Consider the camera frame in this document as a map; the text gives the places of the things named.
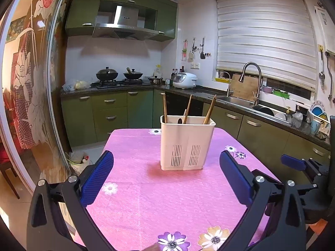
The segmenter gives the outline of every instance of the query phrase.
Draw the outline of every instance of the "cutting board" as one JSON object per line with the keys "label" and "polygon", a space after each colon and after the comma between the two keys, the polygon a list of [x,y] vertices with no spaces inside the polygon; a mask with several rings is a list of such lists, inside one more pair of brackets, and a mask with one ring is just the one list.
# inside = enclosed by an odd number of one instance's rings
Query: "cutting board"
{"label": "cutting board", "polygon": [[230,85],[230,90],[233,91],[233,96],[248,101],[254,101],[253,91],[257,93],[258,78],[244,76],[243,83],[239,82],[240,74],[233,74]]}

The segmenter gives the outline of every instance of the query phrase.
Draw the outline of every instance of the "mug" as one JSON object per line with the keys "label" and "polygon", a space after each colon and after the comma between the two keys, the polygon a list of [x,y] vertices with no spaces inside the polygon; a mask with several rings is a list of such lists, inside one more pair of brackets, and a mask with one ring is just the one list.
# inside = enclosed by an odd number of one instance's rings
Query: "mug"
{"label": "mug", "polygon": [[312,119],[312,122],[311,122],[311,133],[313,135],[315,135],[316,133],[318,133],[318,131],[320,129],[320,125],[321,125],[321,123],[318,120]]}

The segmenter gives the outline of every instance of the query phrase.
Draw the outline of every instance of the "chair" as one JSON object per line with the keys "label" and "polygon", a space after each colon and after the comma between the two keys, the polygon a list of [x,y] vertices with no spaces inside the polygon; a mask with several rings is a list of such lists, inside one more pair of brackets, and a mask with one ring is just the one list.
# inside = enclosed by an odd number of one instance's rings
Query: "chair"
{"label": "chair", "polygon": [[16,189],[14,188],[12,182],[9,180],[7,174],[6,174],[6,170],[11,169],[14,176],[17,177],[17,173],[15,172],[12,163],[10,162],[10,159],[8,158],[7,152],[5,150],[5,147],[3,144],[0,144],[0,171],[3,175],[3,177],[5,178],[5,180],[7,181],[8,185],[11,187],[11,189],[13,190],[14,194],[16,195],[16,197],[18,199],[20,199],[18,193],[16,192]]}

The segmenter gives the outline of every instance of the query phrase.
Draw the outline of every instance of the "screw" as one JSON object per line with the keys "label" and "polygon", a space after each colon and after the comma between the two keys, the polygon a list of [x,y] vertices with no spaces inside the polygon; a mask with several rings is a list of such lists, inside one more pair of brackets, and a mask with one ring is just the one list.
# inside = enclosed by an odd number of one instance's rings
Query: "screw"
{"label": "screw", "polygon": [[265,181],[265,179],[264,179],[264,177],[259,175],[259,176],[256,176],[256,181],[259,182],[259,183],[262,183],[262,182]]}
{"label": "screw", "polygon": [[44,179],[41,179],[37,182],[37,185],[38,186],[43,186],[45,184],[45,180]]}
{"label": "screw", "polygon": [[290,187],[294,187],[295,182],[294,182],[293,180],[289,180],[289,181],[287,182],[287,184],[288,184]]}
{"label": "screw", "polygon": [[76,182],[77,179],[78,179],[78,178],[77,178],[76,175],[71,175],[71,176],[69,177],[68,181],[69,181],[70,183],[73,183],[73,182]]}

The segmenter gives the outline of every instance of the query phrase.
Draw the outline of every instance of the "roller blind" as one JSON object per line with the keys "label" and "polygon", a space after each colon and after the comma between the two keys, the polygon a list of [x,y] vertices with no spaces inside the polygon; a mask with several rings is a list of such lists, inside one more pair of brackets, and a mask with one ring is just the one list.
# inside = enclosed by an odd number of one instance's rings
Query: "roller blind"
{"label": "roller blind", "polygon": [[304,0],[217,0],[217,20],[217,68],[241,71],[252,61],[263,76],[315,90],[316,46]]}

